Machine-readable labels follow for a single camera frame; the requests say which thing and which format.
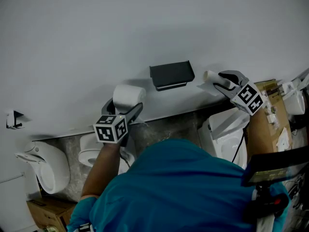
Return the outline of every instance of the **gray floor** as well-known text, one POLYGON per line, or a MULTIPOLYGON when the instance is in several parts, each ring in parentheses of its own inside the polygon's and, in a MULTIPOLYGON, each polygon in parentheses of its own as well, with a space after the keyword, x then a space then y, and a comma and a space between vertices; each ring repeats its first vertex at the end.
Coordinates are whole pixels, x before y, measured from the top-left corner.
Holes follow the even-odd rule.
MULTIPOLYGON (((229 107, 230 104, 227 103, 183 115, 148 122, 147 124, 132 126, 130 135, 134 139, 137 155, 139 156, 146 147, 169 138, 187 139, 197 146, 200 146, 197 129, 201 127, 202 123, 208 117, 227 110, 229 107)), ((77 135, 45 140, 46 143, 53 145, 66 153, 70 166, 70 183, 61 193, 56 195, 59 198, 78 201, 81 196, 84 182, 91 169, 78 161, 80 138, 82 136, 83 135, 77 135)), ((306 144, 307 141, 304 142, 303 137, 304 133, 300 132, 298 133, 298 137, 295 137, 294 140, 295 142, 306 144)), ((299 231, 297 229, 301 227, 301 221, 304 221, 304 219, 306 219, 306 212, 295 210, 293 209, 293 205, 291 205, 284 226, 284 231, 299 231)))

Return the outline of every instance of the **white wall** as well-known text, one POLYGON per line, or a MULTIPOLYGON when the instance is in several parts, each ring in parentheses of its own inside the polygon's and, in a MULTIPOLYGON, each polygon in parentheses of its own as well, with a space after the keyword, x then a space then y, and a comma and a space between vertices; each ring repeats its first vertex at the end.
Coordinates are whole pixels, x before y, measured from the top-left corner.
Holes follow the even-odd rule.
POLYGON ((292 78, 308 49, 309 0, 0 0, 0 122, 7 109, 32 120, 0 127, 1 164, 18 172, 29 138, 90 130, 119 83, 145 87, 155 119, 219 99, 196 87, 205 70, 292 78), (149 66, 186 60, 195 80, 155 91, 149 66))
POLYGON ((37 229, 28 210, 25 198, 25 179, 23 177, 0 184, 0 227, 5 232, 31 227, 37 229))

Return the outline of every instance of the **toilet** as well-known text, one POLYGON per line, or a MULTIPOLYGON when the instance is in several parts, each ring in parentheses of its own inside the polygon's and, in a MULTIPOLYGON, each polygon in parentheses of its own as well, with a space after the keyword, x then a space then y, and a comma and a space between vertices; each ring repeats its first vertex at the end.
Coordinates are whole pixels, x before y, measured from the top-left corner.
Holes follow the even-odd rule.
POLYGON ((66 155, 60 149, 44 142, 30 142, 24 153, 15 153, 15 156, 32 166, 47 193, 60 192, 68 185, 70 168, 66 155))
MULTIPOLYGON (((243 136, 243 128, 249 123, 250 116, 238 108, 210 116, 198 130, 202 148, 211 156, 232 161, 243 136)), ((234 163, 245 169, 247 148, 242 140, 234 163)))
MULTIPOLYGON (((92 167, 95 163, 103 143, 97 141, 95 133, 87 134, 80 139, 81 152, 78 160, 80 163, 92 167)), ((129 137, 126 147, 120 148, 120 165, 118 174, 125 173, 136 159, 135 144, 129 137)))

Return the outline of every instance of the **toilet paper roll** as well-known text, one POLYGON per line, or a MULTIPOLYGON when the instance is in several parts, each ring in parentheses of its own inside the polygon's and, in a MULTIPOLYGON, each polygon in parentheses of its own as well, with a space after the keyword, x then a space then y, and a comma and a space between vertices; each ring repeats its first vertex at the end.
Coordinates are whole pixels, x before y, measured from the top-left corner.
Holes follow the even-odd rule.
POLYGON ((204 83, 197 86, 197 87, 199 87, 202 90, 210 93, 213 96, 217 96, 217 95, 221 94, 221 92, 218 91, 214 87, 214 85, 213 85, 214 83, 221 84, 222 86, 227 87, 227 88, 231 88, 231 86, 233 86, 232 83, 229 80, 219 76, 217 73, 212 72, 212 71, 205 71, 204 76, 203 76, 203 80, 204 80, 204 83))
POLYGON ((142 87, 117 85, 112 100, 115 108, 120 113, 126 113, 136 104, 144 103, 145 97, 146 90, 142 87))

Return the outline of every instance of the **toilet paper holder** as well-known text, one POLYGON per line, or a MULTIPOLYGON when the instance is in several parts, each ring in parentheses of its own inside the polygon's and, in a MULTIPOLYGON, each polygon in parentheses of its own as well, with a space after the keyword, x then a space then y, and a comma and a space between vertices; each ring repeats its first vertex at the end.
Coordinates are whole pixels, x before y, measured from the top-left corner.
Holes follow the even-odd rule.
POLYGON ((195 78, 190 61, 150 66, 150 77, 157 91, 186 86, 195 78))
POLYGON ((17 111, 11 111, 8 113, 6 117, 6 129, 21 129, 23 124, 17 123, 17 118, 24 116, 23 114, 17 112, 17 111))

